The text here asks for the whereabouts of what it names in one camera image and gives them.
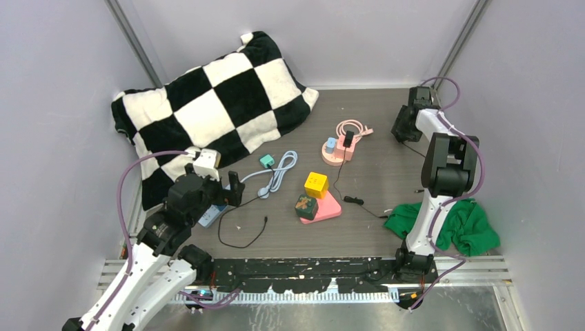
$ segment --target wood grain surface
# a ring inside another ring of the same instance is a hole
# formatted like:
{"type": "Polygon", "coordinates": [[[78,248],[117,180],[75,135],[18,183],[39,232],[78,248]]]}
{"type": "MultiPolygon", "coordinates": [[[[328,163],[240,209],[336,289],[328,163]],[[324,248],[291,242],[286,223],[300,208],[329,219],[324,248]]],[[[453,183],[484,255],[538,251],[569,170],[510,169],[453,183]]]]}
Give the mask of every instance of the wood grain surface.
{"type": "MultiPolygon", "coordinates": [[[[208,229],[200,225],[193,228],[187,243],[217,258],[393,256],[401,239],[382,226],[383,219],[375,218],[358,205],[341,202],[340,217],[309,225],[300,222],[294,206],[311,171],[327,175],[330,192],[339,198],[333,188],[339,168],[325,164],[320,150],[328,137],[337,137],[335,126],[345,119],[361,121],[372,127],[374,133],[357,144],[352,161],[343,166],[337,183],[341,193],[363,199],[364,207],[379,215],[397,204],[421,201],[422,194],[415,190],[422,188],[420,172],[424,159],[397,143],[390,133],[401,105],[407,100],[407,89],[321,91],[305,123],[221,171],[224,181],[228,170],[237,171],[241,179],[262,169],[259,158],[265,154],[272,155],[278,163],[284,152],[298,153],[297,165],[286,173],[278,192],[224,217],[221,238],[233,245],[246,245],[261,230],[265,216],[266,231],[249,248],[229,248],[218,241],[215,221],[208,229]]],[[[426,153],[424,139],[411,146],[426,153]]],[[[269,174],[262,174],[249,179],[243,201],[256,197],[269,178],[269,174]]]]}

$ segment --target yellow box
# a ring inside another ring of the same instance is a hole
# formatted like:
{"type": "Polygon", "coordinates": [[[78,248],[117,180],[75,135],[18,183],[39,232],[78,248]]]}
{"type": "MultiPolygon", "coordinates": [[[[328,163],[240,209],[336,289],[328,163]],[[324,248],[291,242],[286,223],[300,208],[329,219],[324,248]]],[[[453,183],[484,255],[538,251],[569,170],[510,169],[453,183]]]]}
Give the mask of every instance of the yellow box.
{"type": "Polygon", "coordinates": [[[309,197],[323,199],[329,189],[329,181],[324,174],[311,172],[305,182],[305,191],[309,197]]]}

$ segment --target pillow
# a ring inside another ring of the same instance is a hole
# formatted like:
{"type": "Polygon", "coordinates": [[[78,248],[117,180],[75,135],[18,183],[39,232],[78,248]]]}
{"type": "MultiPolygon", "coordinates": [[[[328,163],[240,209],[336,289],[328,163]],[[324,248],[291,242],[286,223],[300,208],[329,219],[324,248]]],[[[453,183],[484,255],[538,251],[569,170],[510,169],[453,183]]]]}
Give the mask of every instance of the pillow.
{"type": "MultiPolygon", "coordinates": [[[[241,36],[243,46],[187,71],[158,89],[126,90],[112,102],[118,132],[139,157],[164,150],[211,148],[219,167],[243,159],[262,143],[299,126],[318,91],[301,85],[264,32],[241,36]]],[[[184,166],[186,156],[142,162],[142,207],[160,204],[184,166]]]]}

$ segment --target pink round power strip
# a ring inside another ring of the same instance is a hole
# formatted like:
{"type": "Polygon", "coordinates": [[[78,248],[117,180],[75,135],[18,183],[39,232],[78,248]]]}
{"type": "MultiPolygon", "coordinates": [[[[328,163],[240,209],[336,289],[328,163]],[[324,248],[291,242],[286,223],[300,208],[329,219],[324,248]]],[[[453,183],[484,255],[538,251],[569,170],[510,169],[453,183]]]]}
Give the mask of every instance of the pink round power strip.
{"type": "Polygon", "coordinates": [[[327,147],[327,141],[323,144],[323,147],[321,147],[321,156],[323,157],[323,161],[325,161],[325,163],[330,166],[339,167],[344,162],[344,160],[340,157],[333,156],[333,153],[327,154],[325,152],[325,147],[327,147]]]}

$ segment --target gray wall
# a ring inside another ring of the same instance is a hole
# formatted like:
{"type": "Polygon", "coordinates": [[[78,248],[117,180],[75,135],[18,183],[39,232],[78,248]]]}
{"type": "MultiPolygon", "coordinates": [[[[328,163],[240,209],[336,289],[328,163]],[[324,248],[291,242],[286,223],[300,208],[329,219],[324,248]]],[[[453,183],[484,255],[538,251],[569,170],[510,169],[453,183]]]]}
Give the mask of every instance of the gray wall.
{"type": "Polygon", "coordinates": [[[481,141],[478,198],[529,330],[585,323],[584,40],[583,1],[493,1],[449,74],[463,93],[449,118],[481,141]]]}
{"type": "Polygon", "coordinates": [[[411,86],[439,72],[474,1],[120,0],[163,82],[266,31],[310,86],[411,86]]]}
{"type": "Polygon", "coordinates": [[[135,152],[110,102],[151,83],[104,1],[2,1],[0,21],[0,329],[60,330],[119,254],[115,188],[135,152]]]}

